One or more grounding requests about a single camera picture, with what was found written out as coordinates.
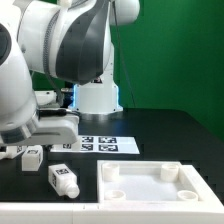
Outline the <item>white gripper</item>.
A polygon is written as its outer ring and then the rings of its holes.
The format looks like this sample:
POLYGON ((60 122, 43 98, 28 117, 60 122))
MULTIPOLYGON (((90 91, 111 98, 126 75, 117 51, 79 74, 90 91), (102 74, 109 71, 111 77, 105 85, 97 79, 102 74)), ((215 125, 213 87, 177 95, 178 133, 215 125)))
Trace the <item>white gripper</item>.
POLYGON ((0 122, 0 146, 72 144, 78 141, 79 114, 41 109, 25 123, 0 122))

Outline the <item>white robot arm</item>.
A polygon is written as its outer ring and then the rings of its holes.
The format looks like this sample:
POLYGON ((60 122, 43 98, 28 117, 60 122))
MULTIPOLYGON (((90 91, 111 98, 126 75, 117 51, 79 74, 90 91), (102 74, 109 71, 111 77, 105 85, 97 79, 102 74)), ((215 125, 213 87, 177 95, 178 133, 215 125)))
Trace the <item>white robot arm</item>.
POLYGON ((0 146, 76 142, 79 117, 40 108, 30 73, 91 82, 109 62, 110 27, 139 11, 139 0, 0 0, 0 146))

